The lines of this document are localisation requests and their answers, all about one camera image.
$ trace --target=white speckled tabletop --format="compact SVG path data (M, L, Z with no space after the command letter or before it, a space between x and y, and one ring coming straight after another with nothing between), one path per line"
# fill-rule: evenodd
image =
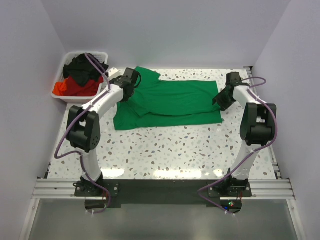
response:
M166 81L217 81L225 87L226 74L244 69L152 69ZM58 139L66 130L68 104ZM235 161L241 146L239 135L244 110L234 103L221 112L222 124L138 128L115 131L113 107L100 121L101 140L97 155L105 179L219 179ZM73 148L64 141L59 154ZM79 179L81 166L74 154L63 159L51 157L48 179ZM269 149L260 152L250 172L250 179L276 179Z

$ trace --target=green garment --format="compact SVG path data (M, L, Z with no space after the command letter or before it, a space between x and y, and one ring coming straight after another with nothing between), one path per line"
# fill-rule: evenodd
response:
M129 101L117 104L115 130L222 123L220 107L212 105L215 81L163 81L157 72L135 70L142 81Z

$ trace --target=white wall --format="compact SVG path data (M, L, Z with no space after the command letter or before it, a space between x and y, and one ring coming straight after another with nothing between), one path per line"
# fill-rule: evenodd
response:
M2 0L0 22L0 239L16 240L65 109L50 96L64 47L39 0Z
M42 0L66 51L112 66L253 66L290 0Z
M320 234L319 13L318 0L292 0L253 68L268 80L259 94L278 107L275 155L291 179L308 240Z

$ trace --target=red cloth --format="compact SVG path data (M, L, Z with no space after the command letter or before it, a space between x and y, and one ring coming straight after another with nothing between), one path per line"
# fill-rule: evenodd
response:
M104 78L100 76L98 81L90 79L85 86L79 86L69 76L63 82L56 82L52 93L57 96L92 97L97 94L99 85L103 82Z

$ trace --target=folded fabric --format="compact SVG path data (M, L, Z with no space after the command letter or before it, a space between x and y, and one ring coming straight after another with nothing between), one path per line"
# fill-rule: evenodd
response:
M116 130L222 123L215 81L163 81L160 74L137 67L142 81L127 102L117 104Z
M52 93L57 96L92 97L97 94L99 85L103 82L104 78L100 76L97 82L90 79L85 86L79 86L70 76L63 82L56 82Z
M105 70L109 67L104 63L101 63L101 65ZM69 76L71 76L79 86L84 87L89 80L97 82L101 74L88 61L85 54L80 54L75 57L69 65L64 65L63 78L67 79Z

